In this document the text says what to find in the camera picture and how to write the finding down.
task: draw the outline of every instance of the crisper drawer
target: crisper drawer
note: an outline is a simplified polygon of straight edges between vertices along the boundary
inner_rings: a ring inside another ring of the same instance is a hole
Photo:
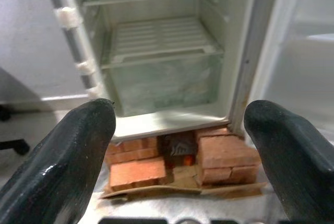
[[[222,54],[111,67],[123,116],[192,107],[217,99]]]

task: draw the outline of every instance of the stack of bricks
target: stack of bricks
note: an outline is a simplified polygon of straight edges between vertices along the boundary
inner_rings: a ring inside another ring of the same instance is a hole
[[[227,128],[196,131],[201,184],[250,184],[261,163],[256,149],[247,147]]]
[[[156,137],[109,144],[104,160],[110,166],[110,189],[120,191],[161,183],[166,170],[158,155]]]

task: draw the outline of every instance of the refrigerator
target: refrigerator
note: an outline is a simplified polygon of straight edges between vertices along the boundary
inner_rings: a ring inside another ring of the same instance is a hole
[[[255,99],[334,131],[317,120],[333,112],[333,85],[313,93],[334,67],[334,10],[319,1],[52,0],[87,94],[115,102],[115,141],[221,124],[243,134]]]

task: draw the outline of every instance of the floor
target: floor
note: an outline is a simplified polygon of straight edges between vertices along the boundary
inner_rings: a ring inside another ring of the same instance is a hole
[[[33,148],[59,122],[66,111],[16,114],[8,122],[0,122],[0,140],[24,138]],[[13,150],[3,150],[0,156],[0,187],[2,187],[27,156],[19,156]],[[129,203],[115,203],[99,199],[108,181],[108,169],[102,166],[92,198],[80,224],[95,224],[103,216],[159,217],[169,223],[184,218],[193,218],[201,223],[210,219],[234,219],[240,224],[262,221],[276,223],[284,219],[281,205],[268,187],[262,196],[239,200],[222,200],[212,197],[184,197],[174,195],[166,198],[152,198]]]

